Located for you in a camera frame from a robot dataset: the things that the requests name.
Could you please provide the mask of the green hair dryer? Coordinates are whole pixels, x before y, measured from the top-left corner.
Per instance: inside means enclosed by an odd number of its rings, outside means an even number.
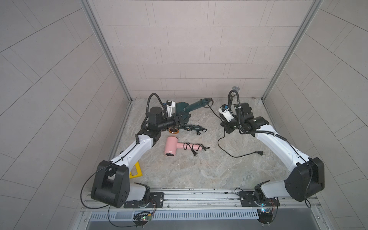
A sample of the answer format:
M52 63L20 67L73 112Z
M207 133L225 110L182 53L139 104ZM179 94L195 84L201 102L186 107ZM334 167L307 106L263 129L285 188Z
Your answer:
M172 134L178 134L181 129L186 131L195 131L197 135L201 135L201 133L205 133L208 131L206 128L202 126L185 124L170 128L169 132Z
M182 113L189 114L191 111L208 106L211 101L212 101L212 98L203 98L192 104L189 104L186 102L179 102L179 103L176 103L175 105L175 112L177 114L182 114Z

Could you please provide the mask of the pink hair dryer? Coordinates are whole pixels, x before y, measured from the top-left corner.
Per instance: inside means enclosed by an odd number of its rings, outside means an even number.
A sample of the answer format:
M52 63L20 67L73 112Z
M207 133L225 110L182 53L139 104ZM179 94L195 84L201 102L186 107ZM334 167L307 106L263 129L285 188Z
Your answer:
M176 137L168 137L166 140L166 146L164 149L164 154L166 156L175 156L176 155L176 151L178 149L181 150L190 150L194 156L197 156L197 152L199 150L204 150L205 147L203 147L200 144L191 144L191 143L181 143L178 142L178 138Z

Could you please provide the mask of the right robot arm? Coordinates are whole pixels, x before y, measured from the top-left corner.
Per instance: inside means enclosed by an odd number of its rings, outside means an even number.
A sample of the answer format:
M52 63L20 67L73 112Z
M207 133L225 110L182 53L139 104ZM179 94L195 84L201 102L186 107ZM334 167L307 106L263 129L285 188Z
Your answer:
M311 158L294 147L278 134L263 117L254 117L248 103L235 105L231 110L223 104L219 108L221 126L225 133L238 130L240 134L252 135L268 146L290 172L285 180L262 182L255 186L254 201L264 206L267 200L276 197L291 197L308 203L308 198L325 188L324 163L318 157Z

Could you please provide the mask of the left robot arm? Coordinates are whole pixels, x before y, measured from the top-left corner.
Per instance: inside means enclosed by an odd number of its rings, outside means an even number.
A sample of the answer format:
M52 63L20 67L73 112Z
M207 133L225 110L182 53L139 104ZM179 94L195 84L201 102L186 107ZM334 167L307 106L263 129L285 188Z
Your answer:
M187 124L190 117L190 114L184 112L165 117L161 107L151 108L146 113L140 131L135 135L135 142L113 160L99 163L91 198L115 208L129 201L148 204L150 188L130 183L129 174L139 159L158 142L163 131Z

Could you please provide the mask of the microphone on black stand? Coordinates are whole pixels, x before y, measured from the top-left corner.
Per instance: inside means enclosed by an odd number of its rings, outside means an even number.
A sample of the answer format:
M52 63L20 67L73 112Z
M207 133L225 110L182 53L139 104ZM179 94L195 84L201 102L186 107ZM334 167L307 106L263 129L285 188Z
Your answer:
M232 90L235 90L235 91L239 92L240 91L240 88L238 86L233 86L232 87Z

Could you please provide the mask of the yellow triangular plastic piece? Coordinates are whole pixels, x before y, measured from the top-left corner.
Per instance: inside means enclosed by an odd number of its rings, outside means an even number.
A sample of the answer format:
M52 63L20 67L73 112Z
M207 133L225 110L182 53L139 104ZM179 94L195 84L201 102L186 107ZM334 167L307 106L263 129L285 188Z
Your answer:
M143 176L143 173L142 173L142 170L141 170L141 167L140 167L140 163L137 162L132 171L130 172L129 174L129 178L130 179L133 179L133 178L138 178L138 177L142 177Z

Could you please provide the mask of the right circuit board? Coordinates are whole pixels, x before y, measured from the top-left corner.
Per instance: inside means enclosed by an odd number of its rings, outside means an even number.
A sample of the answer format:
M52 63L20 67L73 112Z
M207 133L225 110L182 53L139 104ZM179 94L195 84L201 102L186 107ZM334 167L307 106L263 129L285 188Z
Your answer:
M270 224L273 221L274 215L271 209L258 209L258 221L262 224Z

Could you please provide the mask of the circuit board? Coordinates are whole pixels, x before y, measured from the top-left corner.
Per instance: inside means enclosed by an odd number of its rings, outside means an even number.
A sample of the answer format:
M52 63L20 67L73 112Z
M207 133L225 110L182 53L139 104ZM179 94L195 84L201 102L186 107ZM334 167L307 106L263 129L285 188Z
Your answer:
M258 221L262 224L270 224L273 221L274 215L271 209L258 209Z
M144 212L140 212L134 215L133 217L133 221L150 221L152 219L153 213L152 212L148 212L148 211L144 211Z

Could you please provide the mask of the left circuit board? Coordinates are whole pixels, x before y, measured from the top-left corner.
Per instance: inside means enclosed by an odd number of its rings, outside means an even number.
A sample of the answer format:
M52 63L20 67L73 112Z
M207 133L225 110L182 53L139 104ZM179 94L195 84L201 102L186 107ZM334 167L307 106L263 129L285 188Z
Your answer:
M152 219L153 213L152 212L148 212L148 211L144 211L144 212L140 212L134 215L133 217L133 221L150 221Z

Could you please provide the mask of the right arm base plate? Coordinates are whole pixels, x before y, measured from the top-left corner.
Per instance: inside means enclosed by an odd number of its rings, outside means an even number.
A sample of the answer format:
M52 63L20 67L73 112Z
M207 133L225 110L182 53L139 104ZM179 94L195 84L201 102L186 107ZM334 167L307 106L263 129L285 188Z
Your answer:
M280 202L276 198L266 198L256 191L239 191L236 194L240 198L242 207L278 207Z

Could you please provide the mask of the aluminium rail frame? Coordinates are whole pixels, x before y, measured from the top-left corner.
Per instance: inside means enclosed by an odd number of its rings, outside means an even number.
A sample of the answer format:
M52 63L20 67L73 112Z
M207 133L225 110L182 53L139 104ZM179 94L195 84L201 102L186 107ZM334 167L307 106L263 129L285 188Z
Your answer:
M267 201L261 207L254 201L253 190L244 189L151 189L150 198L158 205L157 210L189 210L189 209L263 209L272 208L279 204L279 209L308 208L305 202L299 202L291 197L278 196L273 201ZM82 201L91 208L106 204L91 198L91 192L82 195ZM312 209L321 208L317 196L308 198Z

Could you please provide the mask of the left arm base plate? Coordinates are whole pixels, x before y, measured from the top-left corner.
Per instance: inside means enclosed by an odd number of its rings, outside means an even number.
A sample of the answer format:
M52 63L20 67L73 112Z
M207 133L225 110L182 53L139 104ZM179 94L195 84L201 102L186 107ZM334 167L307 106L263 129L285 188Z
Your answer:
M153 208L162 208L164 201L164 193L163 192L154 192L150 193L150 196L145 201L128 201L124 204L125 209L153 209Z

